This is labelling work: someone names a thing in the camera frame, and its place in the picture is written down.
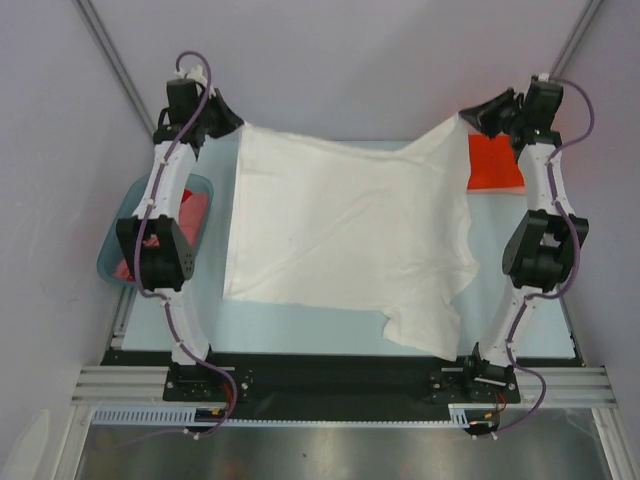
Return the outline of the white printed t shirt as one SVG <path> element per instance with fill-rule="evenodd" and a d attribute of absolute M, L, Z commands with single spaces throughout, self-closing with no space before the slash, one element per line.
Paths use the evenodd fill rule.
<path fill-rule="evenodd" d="M 452 116 L 397 150 L 253 125 L 239 138 L 223 294 L 386 317 L 383 335 L 453 360 L 475 278 L 468 130 Z"/>

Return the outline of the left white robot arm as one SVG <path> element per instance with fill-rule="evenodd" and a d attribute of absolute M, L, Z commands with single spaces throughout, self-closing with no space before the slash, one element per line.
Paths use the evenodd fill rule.
<path fill-rule="evenodd" d="M 173 340 L 172 362 L 192 366 L 186 387 L 197 398 L 214 397 L 221 376 L 202 365 L 210 351 L 191 299 L 196 253 L 179 226 L 187 180 L 205 142 L 244 125 L 218 89 L 179 78 L 166 85 L 168 106 L 154 132 L 154 163 L 131 216 L 116 222 L 116 236 L 140 294 L 157 299 Z"/>

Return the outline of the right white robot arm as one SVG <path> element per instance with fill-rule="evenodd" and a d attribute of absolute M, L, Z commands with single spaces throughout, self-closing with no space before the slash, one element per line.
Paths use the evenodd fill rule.
<path fill-rule="evenodd" d="M 527 210 L 502 256 L 503 298 L 490 327 L 466 359 L 463 393 L 484 401 L 513 375 L 522 331 L 541 300 L 562 297 L 572 286 L 589 233 L 575 214 L 564 185 L 561 160 L 567 148 L 553 127 L 567 81 L 532 77 L 526 93 L 513 89 L 460 111 L 488 139 L 508 137 L 526 189 Z"/>

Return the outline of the folded orange t shirt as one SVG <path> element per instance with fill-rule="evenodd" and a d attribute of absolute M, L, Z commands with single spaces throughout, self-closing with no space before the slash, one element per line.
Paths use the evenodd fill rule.
<path fill-rule="evenodd" d="M 525 182 L 507 136 L 489 139 L 473 134 L 468 141 L 471 167 L 467 186 L 469 193 L 526 193 Z"/>

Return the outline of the pink t shirt in basket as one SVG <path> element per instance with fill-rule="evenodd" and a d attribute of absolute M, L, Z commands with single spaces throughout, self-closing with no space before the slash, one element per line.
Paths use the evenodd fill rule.
<path fill-rule="evenodd" d="M 207 209 L 209 205 L 210 195 L 207 192 L 203 192 L 203 195 L 194 195 L 184 203 L 181 202 L 179 226 L 189 245 L 195 252 L 197 252 L 199 248 L 200 237 L 208 216 Z M 106 279 L 131 284 L 134 279 L 129 273 L 126 260 L 117 244 L 117 240 L 111 241 L 110 245 L 116 248 L 118 261 L 111 267 L 108 267 L 104 261 L 100 262 L 100 265 L 105 267 Z"/>

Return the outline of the blue plastic basket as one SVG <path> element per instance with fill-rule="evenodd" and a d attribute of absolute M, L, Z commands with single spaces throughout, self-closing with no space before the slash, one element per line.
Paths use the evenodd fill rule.
<path fill-rule="evenodd" d="M 114 246 L 110 245 L 110 242 L 113 240 L 117 240 L 117 244 L 119 245 L 119 241 L 116 235 L 117 221 L 121 218 L 129 218 L 132 216 L 134 210 L 136 209 L 136 207 L 140 203 L 140 200 L 142 199 L 148 180 L 149 180 L 149 175 L 146 174 L 140 177 L 139 179 L 137 179 L 131 185 L 131 187 L 129 188 L 129 191 L 125 195 L 119 207 L 119 210 L 116 213 L 115 219 L 113 220 L 110 230 L 107 233 L 104 243 L 101 247 L 100 253 L 97 258 L 96 268 L 99 276 L 107 283 L 118 285 L 118 286 L 124 286 L 124 287 L 132 287 L 134 285 L 134 281 L 131 284 L 124 284 L 123 282 L 115 282 L 114 280 L 107 280 L 105 267 L 100 265 L 100 262 L 104 261 L 108 267 L 111 267 L 113 264 L 115 264 L 118 261 L 117 250 Z M 199 191 L 199 192 L 207 192 L 210 195 L 210 205 L 207 209 L 208 216 L 204 223 L 204 230 L 200 237 L 200 243 L 199 243 L 199 248 L 200 248 L 202 237 L 204 235 L 204 232 L 206 230 L 206 225 L 208 222 L 211 203 L 214 197 L 213 185 L 204 176 L 191 174 L 187 180 L 185 189 L 190 189 L 190 190 Z"/>

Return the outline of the right aluminium frame post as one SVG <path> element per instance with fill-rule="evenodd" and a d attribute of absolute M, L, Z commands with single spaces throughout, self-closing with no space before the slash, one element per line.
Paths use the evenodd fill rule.
<path fill-rule="evenodd" d="M 550 69 L 551 76 L 562 77 L 565 74 L 605 4 L 605 0 L 588 0 L 585 3 L 554 60 Z"/>

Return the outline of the aluminium frame post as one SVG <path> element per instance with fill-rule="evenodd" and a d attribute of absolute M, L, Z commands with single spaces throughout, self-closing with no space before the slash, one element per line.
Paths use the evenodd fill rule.
<path fill-rule="evenodd" d="M 152 137 L 155 123 L 94 3 L 90 0 L 72 0 L 71 3 L 76 8 L 141 127 L 149 137 Z"/>
<path fill-rule="evenodd" d="M 585 3 L 554 60 L 550 69 L 551 76 L 562 77 L 565 74 L 605 4 L 605 0 L 588 0 Z"/>

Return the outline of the left aluminium frame post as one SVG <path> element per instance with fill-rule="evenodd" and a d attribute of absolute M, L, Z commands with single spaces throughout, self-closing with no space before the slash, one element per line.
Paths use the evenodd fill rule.
<path fill-rule="evenodd" d="M 141 127 L 149 137 L 152 137 L 155 123 L 94 3 L 90 0 L 72 0 L 71 3 L 76 8 Z"/>

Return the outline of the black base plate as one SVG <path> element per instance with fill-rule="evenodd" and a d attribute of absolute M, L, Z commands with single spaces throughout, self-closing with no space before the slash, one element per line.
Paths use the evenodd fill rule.
<path fill-rule="evenodd" d="M 577 359 L 520 360 L 504 385 L 472 379 L 467 357 L 450 363 L 434 357 L 215 354 L 219 367 L 179 366 L 167 352 L 111 349 L 101 362 L 126 372 L 160 375 L 160 400 L 170 406 L 230 404 L 251 418 L 304 416 L 321 419 L 424 419 L 449 404 L 498 410 L 525 399 L 527 370 L 535 385 L 552 374 L 580 369 Z"/>

